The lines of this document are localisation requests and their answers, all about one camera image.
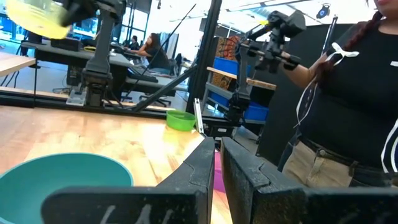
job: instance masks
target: pink object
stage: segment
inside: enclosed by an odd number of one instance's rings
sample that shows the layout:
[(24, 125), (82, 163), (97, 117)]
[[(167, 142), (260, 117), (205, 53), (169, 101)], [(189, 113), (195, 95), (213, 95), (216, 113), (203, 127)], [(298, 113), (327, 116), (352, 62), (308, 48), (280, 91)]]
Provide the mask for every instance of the pink object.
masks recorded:
[(225, 193), (223, 172), (221, 170), (221, 154), (220, 154), (220, 152), (215, 152), (214, 189)]

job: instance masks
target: blue storage box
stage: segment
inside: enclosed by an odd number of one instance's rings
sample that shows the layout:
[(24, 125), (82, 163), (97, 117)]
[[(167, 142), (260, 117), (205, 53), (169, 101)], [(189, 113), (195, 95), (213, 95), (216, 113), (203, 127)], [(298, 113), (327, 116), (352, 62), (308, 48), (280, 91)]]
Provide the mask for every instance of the blue storage box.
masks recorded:
[(244, 119), (265, 121), (268, 116), (268, 108), (257, 103), (250, 102), (249, 108), (244, 112)]
[(213, 92), (209, 92), (209, 98), (215, 100), (219, 105), (228, 107), (228, 99)]
[[(223, 72), (228, 72), (228, 73), (237, 75), (238, 74), (238, 67), (239, 67), (238, 66), (238, 62), (236, 62), (236, 61), (228, 60), (228, 59), (225, 59), (225, 58), (219, 58), (219, 57), (216, 57), (214, 59), (213, 68), (221, 70)], [(247, 70), (248, 76), (250, 74), (250, 69), (251, 69), (251, 66), (248, 65), (248, 70)]]

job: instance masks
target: teal bowl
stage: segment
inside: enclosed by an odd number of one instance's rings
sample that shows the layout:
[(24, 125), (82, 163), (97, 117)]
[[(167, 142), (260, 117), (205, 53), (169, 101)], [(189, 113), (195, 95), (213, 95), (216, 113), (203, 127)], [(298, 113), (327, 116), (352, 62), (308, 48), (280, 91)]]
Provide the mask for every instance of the teal bowl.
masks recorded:
[(71, 186), (132, 186), (130, 172), (108, 157), (55, 154), (24, 162), (0, 177), (0, 223), (40, 224), (46, 196)]

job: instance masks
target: belt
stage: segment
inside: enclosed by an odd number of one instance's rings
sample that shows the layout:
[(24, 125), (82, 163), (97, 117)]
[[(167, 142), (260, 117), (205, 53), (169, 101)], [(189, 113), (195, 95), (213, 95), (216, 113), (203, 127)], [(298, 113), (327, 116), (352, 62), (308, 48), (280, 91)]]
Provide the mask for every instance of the belt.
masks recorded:
[(354, 159), (351, 159), (351, 158), (339, 155), (333, 151), (330, 151), (330, 150), (324, 148), (323, 146), (321, 146), (303, 136), (299, 136), (297, 138), (297, 140), (301, 141), (303, 144), (308, 146), (318, 157), (330, 159), (330, 160), (333, 160), (340, 164), (348, 166), (350, 176), (353, 176), (354, 171), (358, 170), (360, 172), (365, 172), (369, 175), (382, 175), (382, 176), (388, 176), (388, 178), (392, 178), (392, 176), (389, 177), (389, 174), (385, 174), (382, 168), (376, 168), (376, 167), (371, 167), (371, 166), (367, 166), (364, 164), (360, 164), (358, 161), (356, 161)]

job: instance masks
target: khaki pants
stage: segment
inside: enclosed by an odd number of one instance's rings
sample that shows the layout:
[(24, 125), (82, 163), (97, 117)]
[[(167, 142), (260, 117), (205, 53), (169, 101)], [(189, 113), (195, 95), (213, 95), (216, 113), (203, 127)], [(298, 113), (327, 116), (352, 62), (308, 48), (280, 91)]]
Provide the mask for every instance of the khaki pants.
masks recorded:
[(282, 173), (308, 187), (390, 187), (391, 180), (361, 175), (370, 184), (358, 181), (356, 174), (350, 175), (350, 167), (339, 162), (317, 156), (299, 141), (287, 159)]

